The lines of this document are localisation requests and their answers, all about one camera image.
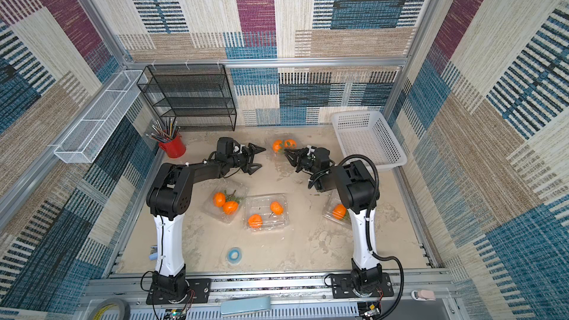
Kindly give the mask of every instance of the light blue foot pedal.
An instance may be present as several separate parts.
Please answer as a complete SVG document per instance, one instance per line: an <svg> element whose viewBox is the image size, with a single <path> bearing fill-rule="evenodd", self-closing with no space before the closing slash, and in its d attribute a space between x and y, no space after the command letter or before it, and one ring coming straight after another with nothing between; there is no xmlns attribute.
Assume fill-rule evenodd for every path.
<svg viewBox="0 0 569 320"><path fill-rule="evenodd" d="M252 314L271 310L271 297L228 300L221 303L222 316Z"/></svg>

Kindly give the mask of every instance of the orange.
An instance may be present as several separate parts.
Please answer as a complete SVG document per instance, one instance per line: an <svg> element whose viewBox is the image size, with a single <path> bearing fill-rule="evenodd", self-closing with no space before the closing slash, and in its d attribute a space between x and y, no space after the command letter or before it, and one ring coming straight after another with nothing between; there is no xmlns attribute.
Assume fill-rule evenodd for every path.
<svg viewBox="0 0 569 320"><path fill-rule="evenodd" d="M229 201L223 204L223 212L227 215L231 215L237 211L239 204L236 201Z"/></svg>
<svg viewBox="0 0 569 320"><path fill-rule="evenodd" d="M283 148L283 140L276 140L273 142L273 152L279 153L280 150Z"/></svg>
<svg viewBox="0 0 569 320"><path fill-rule="evenodd" d="M213 205L217 206L218 208L221 208L223 206L223 204L225 204L225 194L218 191L213 196Z"/></svg>
<svg viewBox="0 0 569 320"><path fill-rule="evenodd" d="M343 219L346 215L346 208L342 204L336 205L334 211L332 211L332 216L338 220Z"/></svg>
<svg viewBox="0 0 569 320"><path fill-rule="evenodd" d="M281 215L284 211L283 206L279 202L272 202L271 203L271 211L275 215Z"/></svg>
<svg viewBox="0 0 569 320"><path fill-rule="evenodd" d="M284 142L284 148L296 148L296 141L293 139L288 139Z"/></svg>
<svg viewBox="0 0 569 320"><path fill-rule="evenodd" d="M249 226L251 226L252 228L260 228L261 226L263 226L263 219L259 214L253 214L249 218Z"/></svg>

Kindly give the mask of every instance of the black robot arm segment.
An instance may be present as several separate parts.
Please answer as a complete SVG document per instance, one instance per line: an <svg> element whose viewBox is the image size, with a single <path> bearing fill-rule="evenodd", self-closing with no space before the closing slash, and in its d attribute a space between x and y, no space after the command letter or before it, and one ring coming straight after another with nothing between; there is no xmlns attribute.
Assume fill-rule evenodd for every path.
<svg viewBox="0 0 569 320"><path fill-rule="evenodd" d="M230 137L221 137L217 141L217 151L211 155L213 159L195 164L163 164L146 196L146 205L155 217L160 215L172 221L188 210L194 183L223 178L235 167L253 174L261 167L253 163L253 158L263 151L263 147L244 146Z"/></svg>
<svg viewBox="0 0 569 320"><path fill-rule="evenodd" d="M311 173L309 189L314 186L319 193L338 189L340 200L346 209L356 214L367 209L375 192L374 179L360 160L348 165L334 166L330 151L323 147L308 146L302 149L285 149L284 155L295 172Z"/></svg>

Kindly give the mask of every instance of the patterned fabric wall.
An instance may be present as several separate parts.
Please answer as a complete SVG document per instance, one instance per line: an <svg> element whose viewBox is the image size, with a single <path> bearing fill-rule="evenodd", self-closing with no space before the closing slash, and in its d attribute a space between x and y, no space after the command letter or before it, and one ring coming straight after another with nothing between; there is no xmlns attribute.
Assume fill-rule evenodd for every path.
<svg viewBox="0 0 569 320"><path fill-rule="evenodd" d="M382 110L400 68L227 69L237 124L330 124L339 111Z"/></svg>
<svg viewBox="0 0 569 320"><path fill-rule="evenodd" d="M77 0L0 0L0 196L117 68Z"/></svg>
<svg viewBox="0 0 569 320"><path fill-rule="evenodd" d="M70 319L101 277L158 149L142 99L94 163L58 162L2 230L0 318Z"/></svg>
<svg viewBox="0 0 569 320"><path fill-rule="evenodd" d="M425 0L94 0L135 60L405 55Z"/></svg>
<svg viewBox="0 0 569 320"><path fill-rule="evenodd" d="M442 0L390 124L473 319L569 318L569 0Z"/></svg>

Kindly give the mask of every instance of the white wire mesh basket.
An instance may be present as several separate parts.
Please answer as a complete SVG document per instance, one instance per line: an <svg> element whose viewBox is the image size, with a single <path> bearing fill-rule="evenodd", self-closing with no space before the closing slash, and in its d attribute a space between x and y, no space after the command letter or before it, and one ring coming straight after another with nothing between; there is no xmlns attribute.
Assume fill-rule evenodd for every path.
<svg viewBox="0 0 569 320"><path fill-rule="evenodd" d="M141 70L117 75L87 113L54 151L65 163L93 163L134 100L140 94L136 82L146 80Z"/></svg>
<svg viewBox="0 0 569 320"><path fill-rule="evenodd" d="M332 124L344 157L363 154L374 162L378 172L407 163L399 141L379 111L339 112L332 116Z"/></svg>

